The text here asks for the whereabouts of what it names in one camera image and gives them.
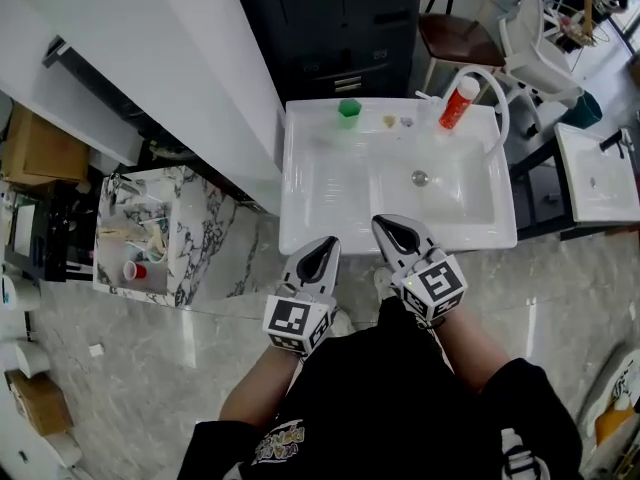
marble pattern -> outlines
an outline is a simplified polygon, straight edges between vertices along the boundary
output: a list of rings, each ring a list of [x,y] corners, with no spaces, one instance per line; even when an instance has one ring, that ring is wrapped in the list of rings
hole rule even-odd
[[[267,345],[264,304],[284,258],[277,221],[260,217],[258,229],[257,244],[255,236],[246,243],[254,255],[246,283],[257,291],[207,299],[204,279],[190,310],[119,299],[82,283],[43,284],[36,337],[67,397],[83,467],[96,480],[152,478],[179,464],[195,423],[217,417]],[[470,285],[466,310],[512,357],[545,368],[575,416],[613,346],[640,339],[639,252],[633,233],[543,237],[508,251],[459,254]],[[375,325],[380,264],[377,257],[341,261],[336,295],[357,330]],[[104,356],[89,355],[95,343]]]
[[[120,190],[116,205],[126,205],[121,212],[124,215],[122,223],[109,213],[105,180],[98,227],[114,226],[113,222],[118,222],[125,229],[139,231],[143,229],[139,222],[167,217],[161,221],[163,233],[168,236],[166,288],[126,287],[121,274],[122,254],[107,250],[110,244],[97,239],[94,251],[97,258],[94,264],[96,290],[176,307],[189,306],[201,284],[215,286],[215,289],[207,290],[208,300],[256,290],[251,272],[259,230],[257,216],[251,210],[239,206],[231,197],[184,166],[135,173],[128,177],[141,195]],[[149,235],[150,228],[145,229]],[[233,261],[224,251],[233,251]],[[128,258],[141,260],[141,254],[132,251]]]

sink drain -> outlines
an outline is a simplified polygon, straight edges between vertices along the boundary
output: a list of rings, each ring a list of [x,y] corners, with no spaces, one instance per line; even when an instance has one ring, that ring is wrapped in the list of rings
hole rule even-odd
[[[427,176],[427,173],[424,171],[413,171],[411,181],[413,181],[416,187],[424,187],[429,183],[429,176]]]

brown leather seat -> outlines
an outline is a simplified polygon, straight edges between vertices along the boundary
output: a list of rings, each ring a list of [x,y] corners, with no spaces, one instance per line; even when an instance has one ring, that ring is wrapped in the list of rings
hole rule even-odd
[[[448,14],[423,14],[418,27],[429,54],[438,60],[504,66],[500,48],[477,21]]]

black faucet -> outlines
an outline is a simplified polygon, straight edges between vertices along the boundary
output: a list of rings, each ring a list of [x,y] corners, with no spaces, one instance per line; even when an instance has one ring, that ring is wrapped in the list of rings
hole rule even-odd
[[[621,142],[623,145],[627,146],[629,151],[633,151],[633,141],[631,140],[631,136],[629,135],[629,130],[627,130],[626,128],[620,128],[611,137],[603,140],[600,143],[600,151],[604,153],[607,149],[616,144],[618,146],[618,151],[620,151],[620,158],[624,158],[622,146],[620,146]]]

red cup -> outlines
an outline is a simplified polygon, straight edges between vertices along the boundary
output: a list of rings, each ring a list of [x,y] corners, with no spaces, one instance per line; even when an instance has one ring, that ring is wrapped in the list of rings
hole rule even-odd
[[[147,268],[144,265],[140,265],[140,263],[127,261],[122,267],[122,273],[127,281],[133,281],[134,279],[147,277]]]

